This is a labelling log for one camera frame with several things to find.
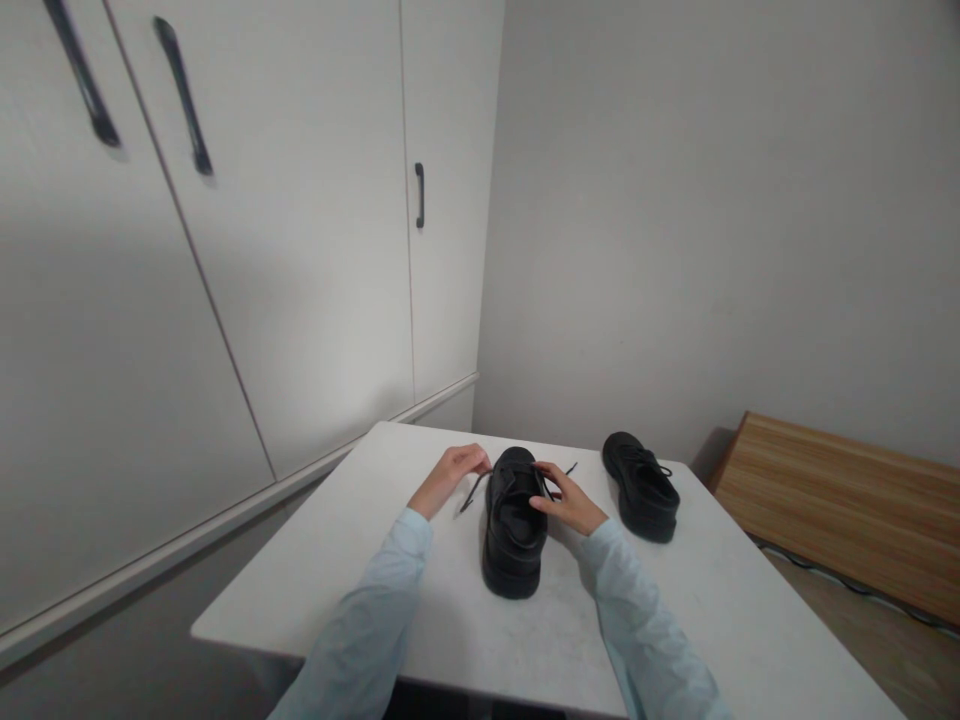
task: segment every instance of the hand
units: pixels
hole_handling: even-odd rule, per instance
[[[593,500],[580,489],[573,480],[553,463],[534,463],[550,481],[560,488],[560,502],[552,503],[545,497],[532,497],[530,504],[544,513],[557,517],[581,535],[590,536],[593,531],[607,521],[603,510],[593,504]]]
[[[413,494],[407,507],[432,520],[453,495],[467,473],[485,473],[493,469],[483,448],[474,443],[447,448],[423,485]]]

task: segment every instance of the cabinet door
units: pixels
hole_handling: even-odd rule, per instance
[[[412,404],[399,7],[108,4],[285,477]],[[154,16],[176,34],[210,175]]]
[[[477,369],[503,10],[401,2],[417,402]]]
[[[99,3],[0,4],[0,632],[273,482]]]

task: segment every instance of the light blue sleeve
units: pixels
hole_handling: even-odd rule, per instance
[[[630,717],[732,717],[620,526],[607,520],[583,541],[582,551],[596,580],[600,631]]]
[[[337,605],[270,720],[381,718],[406,651],[433,531],[404,508],[360,584]]]

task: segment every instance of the black handle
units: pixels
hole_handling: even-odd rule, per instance
[[[93,132],[104,145],[120,147],[120,136],[117,135],[117,129],[110,120],[107,106],[103,104],[103,99],[97,90],[97,83],[94,82],[90,68],[87,66],[87,59],[83,56],[77,36],[73,33],[73,25],[70,24],[70,16],[67,15],[67,9],[63,6],[63,0],[43,0],[43,4],[47,6],[53,26],[57,29],[57,35],[60,36],[60,43],[63,45],[64,52],[67,53],[73,75],[77,78],[80,94],[83,95],[83,102],[87,106],[87,112],[90,113],[90,122],[93,123]]]
[[[197,120],[197,111],[193,107],[190,86],[187,85],[187,71],[183,68],[177,34],[170,23],[163,18],[155,17],[153,28],[157,31],[157,37],[160,38],[163,51],[167,54],[167,60],[170,61],[170,71],[173,73],[174,82],[177,83],[183,114],[187,116],[187,129],[190,131],[190,142],[193,143],[193,164],[197,166],[197,172],[201,175],[213,175],[213,165],[207,154],[207,146],[203,142],[203,133],[200,132],[200,121]]]
[[[421,163],[417,163],[416,165],[413,166],[413,169],[416,171],[417,179],[420,181],[420,217],[417,218],[417,227],[422,228],[423,221],[425,219],[425,216],[423,214],[423,205],[425,202],[423,197],[423,182],[424,182],[423,165]]]

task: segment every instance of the black shoe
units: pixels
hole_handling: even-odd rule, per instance
[[[533,595],[540,584],[540,552],[547,540],[547,516],[530,507],[546,483],[525,448],[504,451],[487,480],[487,533],[483,541],[483,581],[501,597]]]
[[[620,486],[620,518],[635,535],[667,543],[677,527],[680,496],[673,475],[630,433],[614,433],[603,444],[603,466]]]

